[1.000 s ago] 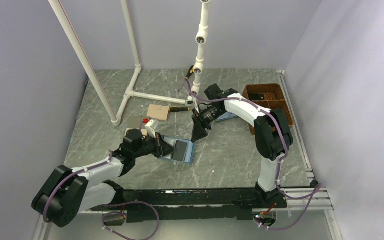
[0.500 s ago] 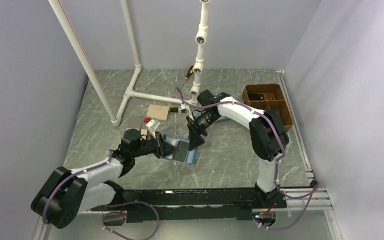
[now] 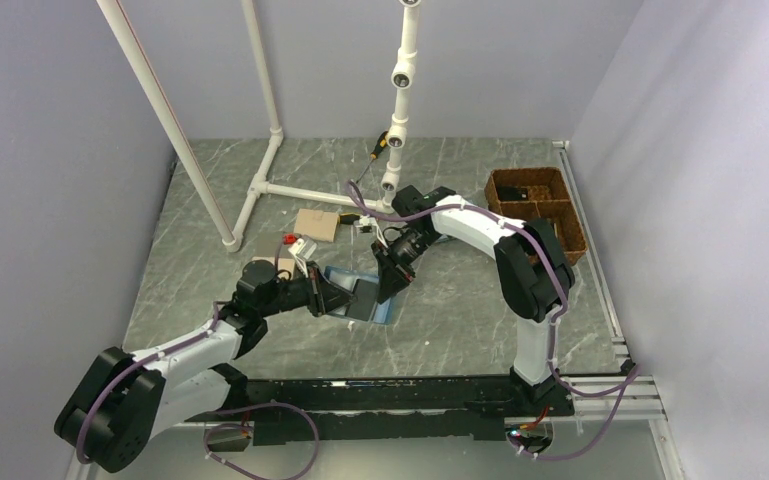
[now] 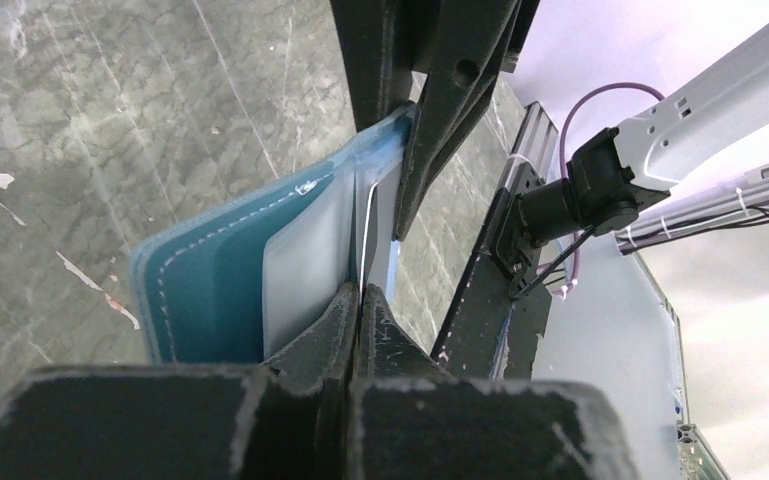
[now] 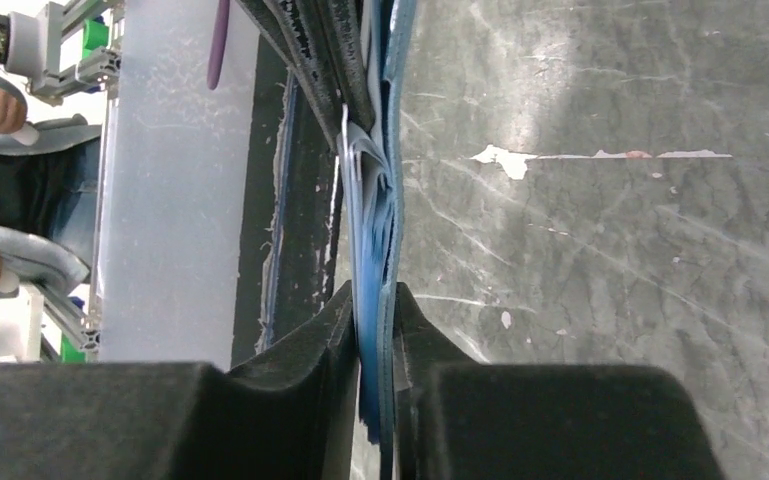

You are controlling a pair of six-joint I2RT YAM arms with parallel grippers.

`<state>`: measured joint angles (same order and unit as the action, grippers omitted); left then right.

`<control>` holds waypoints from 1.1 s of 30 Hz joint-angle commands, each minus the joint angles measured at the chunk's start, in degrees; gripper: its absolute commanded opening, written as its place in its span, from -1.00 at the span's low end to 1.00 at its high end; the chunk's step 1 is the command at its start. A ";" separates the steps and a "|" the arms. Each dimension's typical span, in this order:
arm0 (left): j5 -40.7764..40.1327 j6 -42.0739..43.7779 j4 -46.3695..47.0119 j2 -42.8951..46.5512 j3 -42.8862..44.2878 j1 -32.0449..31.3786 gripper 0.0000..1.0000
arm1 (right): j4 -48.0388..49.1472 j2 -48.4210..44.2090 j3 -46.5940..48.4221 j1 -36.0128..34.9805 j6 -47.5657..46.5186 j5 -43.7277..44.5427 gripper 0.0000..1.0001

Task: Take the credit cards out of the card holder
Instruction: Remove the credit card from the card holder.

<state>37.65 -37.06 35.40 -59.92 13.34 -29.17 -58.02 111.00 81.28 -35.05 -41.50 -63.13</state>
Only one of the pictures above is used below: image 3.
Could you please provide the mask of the silver grey credit card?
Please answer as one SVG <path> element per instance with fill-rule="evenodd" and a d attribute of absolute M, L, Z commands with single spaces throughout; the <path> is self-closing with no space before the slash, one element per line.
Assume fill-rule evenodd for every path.
<path fill-rule="evenodd" d="M 373 319 L 378 305 L 377 292 L 378 284 L 375 282 L 365 279 L 355 282 L 352 290 L 355 300 L 351 303 L 354 320 L 370 322 Z"/>

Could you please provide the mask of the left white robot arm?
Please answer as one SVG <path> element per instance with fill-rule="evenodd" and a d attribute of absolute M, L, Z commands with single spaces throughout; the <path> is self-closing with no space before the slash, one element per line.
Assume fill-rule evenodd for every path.
<path fill-rule="evenodd" d="M 195 330 L 156 347 L 102 351 L 54 422 L 83 464 L 116 473 L 164 430 L 213 411 L 224 420 L 247 406 L 247 377 L 231 361 L 265 337 L 267 319 L 296 309 L 321 317 L 356 300 L 309 261 L 284 278 L 265 261 L 247 263 L 231 298 Z"/>

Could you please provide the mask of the teal blue card holder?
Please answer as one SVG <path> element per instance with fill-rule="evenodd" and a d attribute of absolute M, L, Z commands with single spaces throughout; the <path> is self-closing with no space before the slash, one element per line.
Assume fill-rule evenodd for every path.
<path fill-rule="evenodd" d="M 393 300 L 377 302 L 379 277 L 375 274 L 328 266 L 325 277 L 355 296 L 355 301 L 329 313 L 329 316 L 351 321 L 362 321 L 376 325 L 392 322 Z"/>

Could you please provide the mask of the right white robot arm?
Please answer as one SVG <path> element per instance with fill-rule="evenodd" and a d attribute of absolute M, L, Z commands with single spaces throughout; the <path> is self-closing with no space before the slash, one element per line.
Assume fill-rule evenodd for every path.
<path fill-rule="evenodd" d="M 414 261 L 446 236 L 494 260 L 503 299 L 518 317 L 516 356 L 507 381 L 496 396 L 489 386 L 479 385 L 465 408 L 487 416 L 573 415 L 571 397 L 554 377 L 557 341 L 549 316 L 564 308 L 575 275 L 548 221 L 495 215 L 447 187 L 422 194 L 407 186 L 396 194 L 393 207 L 405 223 L 400 235 L 371 245 L 378 302 L 407 288 L 417 277 Z"/>

